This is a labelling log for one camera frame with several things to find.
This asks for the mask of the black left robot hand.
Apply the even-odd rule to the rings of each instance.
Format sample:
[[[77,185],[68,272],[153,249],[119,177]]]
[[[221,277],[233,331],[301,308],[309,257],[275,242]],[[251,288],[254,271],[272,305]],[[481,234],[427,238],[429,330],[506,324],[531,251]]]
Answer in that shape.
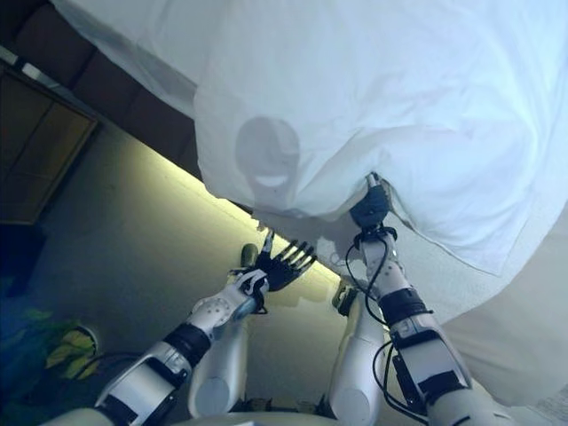
[[[271,292],[284,289],[317,261],[315,248],[306,241],[299,243],[298,240],[291,241],[281,252],[272,256],[274,237],[275,231],[270,229],[254,263],[257,270],[265,273]]]

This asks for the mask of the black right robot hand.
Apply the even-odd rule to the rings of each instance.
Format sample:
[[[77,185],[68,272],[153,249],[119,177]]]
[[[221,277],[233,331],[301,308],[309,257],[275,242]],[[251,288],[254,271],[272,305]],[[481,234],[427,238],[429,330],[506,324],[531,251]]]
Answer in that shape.
[[[387,217],[391,205],[382,180],[375,172],[366,176],[367,193],[350,209],[351,218],[362,230],[375,228]]]

